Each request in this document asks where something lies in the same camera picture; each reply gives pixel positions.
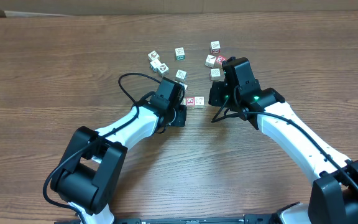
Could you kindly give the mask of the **wooden block teal side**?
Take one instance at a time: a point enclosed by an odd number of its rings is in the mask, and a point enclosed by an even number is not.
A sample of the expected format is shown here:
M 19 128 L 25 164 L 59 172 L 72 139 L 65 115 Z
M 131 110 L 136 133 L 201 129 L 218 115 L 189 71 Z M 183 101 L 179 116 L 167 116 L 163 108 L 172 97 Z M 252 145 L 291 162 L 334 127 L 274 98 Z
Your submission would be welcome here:
M 203 96 L 195 97 L 195 108 L 204 108 L 204 97 Z

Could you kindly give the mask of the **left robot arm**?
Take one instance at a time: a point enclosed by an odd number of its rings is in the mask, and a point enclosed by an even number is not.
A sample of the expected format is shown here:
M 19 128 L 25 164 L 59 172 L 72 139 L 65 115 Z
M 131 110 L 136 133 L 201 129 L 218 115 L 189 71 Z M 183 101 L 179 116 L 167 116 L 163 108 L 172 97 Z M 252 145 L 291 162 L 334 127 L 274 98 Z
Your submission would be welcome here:
M 167 126 L 183 127 L 185 87 L 168 78 L 156 91 L 132 102 L 130 112 L 97 130 L 78 128 L 56 168 L 44 183 L 52 205 L 75 212 L 75 223 L 114 223 L 109 201 L 114 194 L 128 150 Z

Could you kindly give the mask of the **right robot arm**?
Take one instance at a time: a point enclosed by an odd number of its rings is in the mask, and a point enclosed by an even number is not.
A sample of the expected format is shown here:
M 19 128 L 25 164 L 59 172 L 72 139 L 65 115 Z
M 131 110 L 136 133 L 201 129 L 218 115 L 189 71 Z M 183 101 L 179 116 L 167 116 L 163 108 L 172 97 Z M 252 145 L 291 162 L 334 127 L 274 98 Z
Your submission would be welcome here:
M 262 223 L 358 223 L 358 160 L 322 140 L 275 89 L 261 89 L 247 58 L 225 60 L 223 74 L 209 93 L 209 104 L 219 107 L 212 121 L 248 121 L 288 154 L 312 186 L 309 203 L 261 215 Z

